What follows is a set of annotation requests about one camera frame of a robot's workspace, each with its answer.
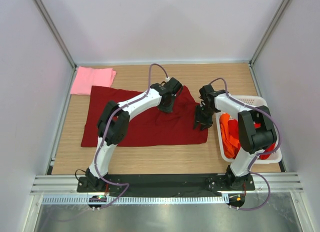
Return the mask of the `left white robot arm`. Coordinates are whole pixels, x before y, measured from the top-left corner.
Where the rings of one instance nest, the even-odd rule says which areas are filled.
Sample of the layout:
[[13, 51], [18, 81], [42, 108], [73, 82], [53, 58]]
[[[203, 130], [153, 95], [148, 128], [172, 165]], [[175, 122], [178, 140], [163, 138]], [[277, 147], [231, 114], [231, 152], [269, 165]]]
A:
[[129, 100], [108, 102], [97, 123], [98, 142], [93, 161], [84, 176], [78, 178], [77, 191], [101, 192], [107, 184], [116, 186], [117, 183], [108, 181], [106, 175], [117, 145], [128, 133], [130, 121], [154, 107], [172, 113], [176, 97], [182, 90], [182, 84], [172, 77], [162, 83], [150, 84], [145, 92]]

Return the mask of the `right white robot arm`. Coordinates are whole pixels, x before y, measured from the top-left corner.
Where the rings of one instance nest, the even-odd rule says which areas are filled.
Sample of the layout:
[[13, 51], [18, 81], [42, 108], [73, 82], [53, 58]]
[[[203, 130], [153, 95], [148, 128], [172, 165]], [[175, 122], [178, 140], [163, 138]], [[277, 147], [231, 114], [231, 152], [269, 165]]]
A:
[[240, 190], [249, 180], [250, 169], [256, 159], [271, 154], [278, 148], [270, 148], [279, 141], [275, 125], [267, 106], [254, 107], [231, 97], [226, 90], [215, 91], [208, 84], [200, 90], [201, 103], [195, 109], [194, 126], [205, 130], [213, 125], [213, 115], [226, 112], [238, 122], [240, 149], [234, 161], [227, 167], [221, 180], [211, 180], [211, 189], [222, 185], [230, 190]]

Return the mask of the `dark red t-shirt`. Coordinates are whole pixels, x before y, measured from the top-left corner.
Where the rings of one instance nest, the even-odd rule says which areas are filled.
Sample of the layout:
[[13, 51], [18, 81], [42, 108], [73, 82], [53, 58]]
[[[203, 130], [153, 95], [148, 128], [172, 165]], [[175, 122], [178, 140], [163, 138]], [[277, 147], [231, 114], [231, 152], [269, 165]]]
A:
[[[122, 102], [138, 96], [137, 91], [93, 86], [82, 147], [98, 145], [97, 123], [109, 101]], [[198, 103], [184, 86], [174, 102], [173, 112], [166, 114], [153, 107], [133, 118], [120, 147], [149, 147], [160, 145], [193, 145], [207, 142], [208, 131], [194, 128], [195, 109]]]

